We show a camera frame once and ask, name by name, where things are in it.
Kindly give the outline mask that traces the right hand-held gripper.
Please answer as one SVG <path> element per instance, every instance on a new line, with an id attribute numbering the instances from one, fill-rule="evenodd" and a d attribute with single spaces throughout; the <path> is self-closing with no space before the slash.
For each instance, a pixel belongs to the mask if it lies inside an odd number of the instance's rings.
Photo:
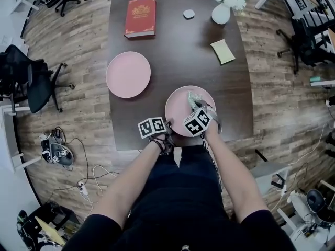
<path id="1" fill-rule="evenodd" d="M 216 110 L 204 100 L 196 100 L 196 110 L 187 116 L 182 122 L 182 135 L 186 137 L 196 137 L 204 134 L 212 122 L 218 127 L 218 133 L 222 131 L 221 121 Z"/>

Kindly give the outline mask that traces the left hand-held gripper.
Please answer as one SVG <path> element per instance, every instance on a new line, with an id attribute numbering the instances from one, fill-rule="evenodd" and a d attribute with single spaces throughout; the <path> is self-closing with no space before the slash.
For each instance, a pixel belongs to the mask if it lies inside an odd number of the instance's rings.
<path id="1" fill-rule="evenodd" d="M 172 140 L 173 118 L 164 121 L 162 117 L 154 117 L 138 123 L 139 133 L 142 139 L 154 142 L 161 150 L 160 155 L 168 155 L 174 149 Z"/>

